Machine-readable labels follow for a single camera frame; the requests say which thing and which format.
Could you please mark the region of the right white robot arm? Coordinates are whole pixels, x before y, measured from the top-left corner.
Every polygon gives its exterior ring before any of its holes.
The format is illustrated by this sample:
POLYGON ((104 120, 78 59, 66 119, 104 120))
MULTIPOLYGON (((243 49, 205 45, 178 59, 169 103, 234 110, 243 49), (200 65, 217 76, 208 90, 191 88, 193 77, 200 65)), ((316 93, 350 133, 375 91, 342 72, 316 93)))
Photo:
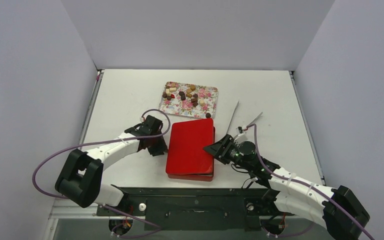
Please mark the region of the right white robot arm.
POLYGON ((317 184, 297 176, 262 157, 251 141, 237 143, 227 134, 203 148, 219 162, 245 169, 250 177, 268 189, 262 199, 263 209, 307 219, 325 228, 335 240, 357 240, 370 220, 370 215, 354 192, 317 184))

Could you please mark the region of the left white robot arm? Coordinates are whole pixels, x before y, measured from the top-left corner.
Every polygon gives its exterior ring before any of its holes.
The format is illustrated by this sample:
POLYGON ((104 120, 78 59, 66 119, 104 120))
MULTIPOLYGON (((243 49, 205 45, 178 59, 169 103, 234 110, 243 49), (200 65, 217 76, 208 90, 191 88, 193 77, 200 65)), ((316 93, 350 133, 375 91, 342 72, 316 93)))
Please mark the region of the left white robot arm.
POLYGON ((64 163, 55 190, 82 208, 95 203, 109 205, 116 215, 125 214, 129 210, 128 199, 122 190, 102 182, 103 173, 117 161, 141 150, 148 150, 152 156, 164 155, 168 147, 162 128, 162 120, 148 115, 108 143, 86 151, 75 148, 64 163))

